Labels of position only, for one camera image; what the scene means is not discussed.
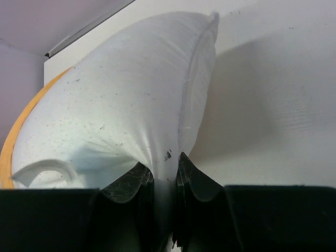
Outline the white pillow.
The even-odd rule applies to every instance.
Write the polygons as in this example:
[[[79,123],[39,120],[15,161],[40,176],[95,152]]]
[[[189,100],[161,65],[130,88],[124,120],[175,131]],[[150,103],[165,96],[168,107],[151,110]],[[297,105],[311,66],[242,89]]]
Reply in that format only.
[[[157,182],[173,181],[201,125],[218,24],[218,13],[156,15],[94,49],[23,123],[14,185],[103,188],[137,163]]]

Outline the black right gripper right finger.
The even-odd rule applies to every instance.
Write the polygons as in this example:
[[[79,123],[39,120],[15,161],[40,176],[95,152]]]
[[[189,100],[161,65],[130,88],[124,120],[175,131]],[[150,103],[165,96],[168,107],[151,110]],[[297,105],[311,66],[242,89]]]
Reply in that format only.
[[[335,251],[335,189],[225,185],[181,154],[173,240],[182,251]]]

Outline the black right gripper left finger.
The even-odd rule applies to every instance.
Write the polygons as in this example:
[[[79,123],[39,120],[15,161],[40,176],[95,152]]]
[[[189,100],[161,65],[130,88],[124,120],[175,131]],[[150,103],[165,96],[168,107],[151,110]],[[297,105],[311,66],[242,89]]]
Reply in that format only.
[[[153,175],[98,189],[1,190],[1,251],[152,251]]]

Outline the orange Mickey Mouse pillowcase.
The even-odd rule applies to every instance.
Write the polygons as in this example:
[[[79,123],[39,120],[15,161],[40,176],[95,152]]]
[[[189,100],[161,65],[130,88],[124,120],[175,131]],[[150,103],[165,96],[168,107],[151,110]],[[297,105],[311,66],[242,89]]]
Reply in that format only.
[[[1,150],[1,189],[14,189],[14,183],[10,179],[12,175],[12,154],[15,146],[18,134],[31,113],[32,109],[41,100],[41,98],[46,94],[46,92],[55,84],[65,73],[67,73],[70,68],[66,69],[49,83],[47,83],[28,103],[28,105],[21,112],[15,123],[13,124],[7,138],[5,139],[4,145]]]

